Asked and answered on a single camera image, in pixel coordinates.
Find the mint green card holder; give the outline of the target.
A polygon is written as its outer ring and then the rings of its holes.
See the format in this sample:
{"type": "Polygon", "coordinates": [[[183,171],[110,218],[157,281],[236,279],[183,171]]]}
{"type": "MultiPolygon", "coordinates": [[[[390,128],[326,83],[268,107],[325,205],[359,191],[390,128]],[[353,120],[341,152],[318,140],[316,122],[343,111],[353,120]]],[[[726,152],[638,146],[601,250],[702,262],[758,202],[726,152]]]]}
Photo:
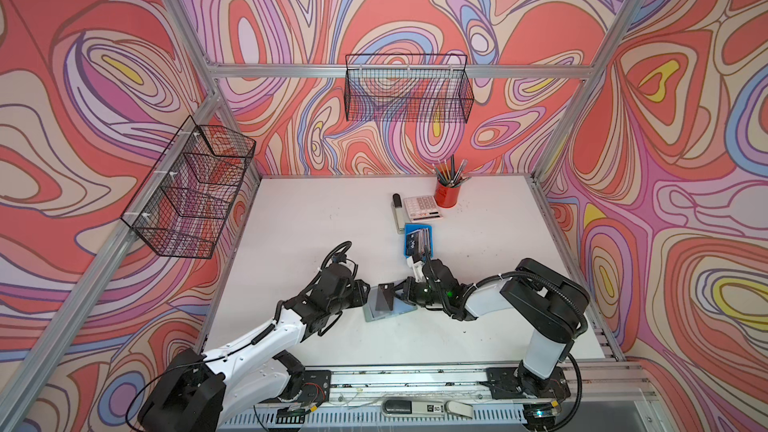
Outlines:
{"type": "Polygon", "coordinates": [[[375,321],[380,321],[384,319],[389,319],[389,318],[397,317],[399,315],[407,314],[417,310],[416,306],[404,302],[403,300],[399,299],[395,294],[394,311],[384,315],[375,315],[373,312],[372,289],[369,292],[366,304],[363,306],[363,313],[364,313],[365,320],[367,322],[375,322],[375,321]]]}

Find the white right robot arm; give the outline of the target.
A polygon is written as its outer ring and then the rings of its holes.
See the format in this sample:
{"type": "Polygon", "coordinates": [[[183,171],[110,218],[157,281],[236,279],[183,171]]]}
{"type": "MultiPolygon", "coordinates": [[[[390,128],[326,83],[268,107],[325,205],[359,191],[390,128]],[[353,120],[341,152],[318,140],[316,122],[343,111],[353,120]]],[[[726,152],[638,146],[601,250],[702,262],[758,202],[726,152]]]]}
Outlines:
{"type": "Polygon", "coordinates": [[[588,329],[587,290],[544,264],[521,260],[515,270],[461,284],[439,259],[421,265],[417,277],[392,287],[402,302],[438,311],[457,321],[512,309],[532,327],[525,357],[511,369],[487,371],[486,386],[494,398],[562,401],[571,395],[560,364],[588,329]]]}

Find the blue plastic card tray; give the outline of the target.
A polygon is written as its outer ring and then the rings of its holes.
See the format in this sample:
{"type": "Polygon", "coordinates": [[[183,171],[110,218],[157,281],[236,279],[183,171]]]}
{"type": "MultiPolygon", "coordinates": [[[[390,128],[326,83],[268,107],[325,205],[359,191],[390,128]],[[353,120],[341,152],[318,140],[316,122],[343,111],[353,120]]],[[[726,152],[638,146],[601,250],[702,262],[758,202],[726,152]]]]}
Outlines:
{"type": "Polygon", "coordinates": [[[404,255],[412,258],[432,257],[432,226],[427,224],[405,225],[404,255]]]}

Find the black card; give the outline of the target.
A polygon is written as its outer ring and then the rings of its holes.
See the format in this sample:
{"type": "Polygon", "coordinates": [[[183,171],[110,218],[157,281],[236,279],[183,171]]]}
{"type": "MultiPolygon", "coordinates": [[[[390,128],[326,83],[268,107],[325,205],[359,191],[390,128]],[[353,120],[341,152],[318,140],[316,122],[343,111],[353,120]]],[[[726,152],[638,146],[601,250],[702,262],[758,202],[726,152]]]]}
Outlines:
{"type": "Polygon", "coordinates": [[[384,315],[394,311],[395,290],[393,283],[379,284],[372,289],[373,312],[384,315]]]}

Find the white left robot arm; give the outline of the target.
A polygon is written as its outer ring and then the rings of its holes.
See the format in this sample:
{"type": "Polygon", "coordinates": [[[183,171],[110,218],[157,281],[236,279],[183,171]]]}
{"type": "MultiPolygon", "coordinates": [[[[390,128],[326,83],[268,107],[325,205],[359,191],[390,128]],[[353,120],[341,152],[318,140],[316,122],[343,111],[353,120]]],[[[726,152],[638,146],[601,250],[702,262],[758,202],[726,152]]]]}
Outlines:
{"type": "Polygon", "coordinates": [[[344,241],[323,259],[294,297],[276,304],[272,318],[239,338],[202,353],[187,348],[140,389],[124,420],[133,431],[215,431],[247,406],[264,400],[295,401],[306,388],[305,368],[290,348],[325,335],[347,309],[363,307],[370,286],[344,241]]]}

